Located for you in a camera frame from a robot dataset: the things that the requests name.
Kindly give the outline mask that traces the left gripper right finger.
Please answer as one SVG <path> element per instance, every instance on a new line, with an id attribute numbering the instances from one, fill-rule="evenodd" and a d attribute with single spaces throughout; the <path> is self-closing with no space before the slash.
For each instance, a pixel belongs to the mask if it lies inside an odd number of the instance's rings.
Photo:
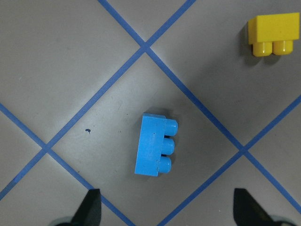
<path id="1" fill-rule="evenodd" d="M 275 222 L 244 188 L 234 189 L 233 218 L 237 226 L 274 226 Z"/>

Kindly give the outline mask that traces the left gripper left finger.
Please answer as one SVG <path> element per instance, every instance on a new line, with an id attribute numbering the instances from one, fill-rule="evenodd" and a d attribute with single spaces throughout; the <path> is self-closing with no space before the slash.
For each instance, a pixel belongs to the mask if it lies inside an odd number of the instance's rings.
<path id="1" fill-rule="evenodd" d="M 100 189 L 88 190 L 71 220 L 72 226 L 99 226 L 102 217 Z"/>

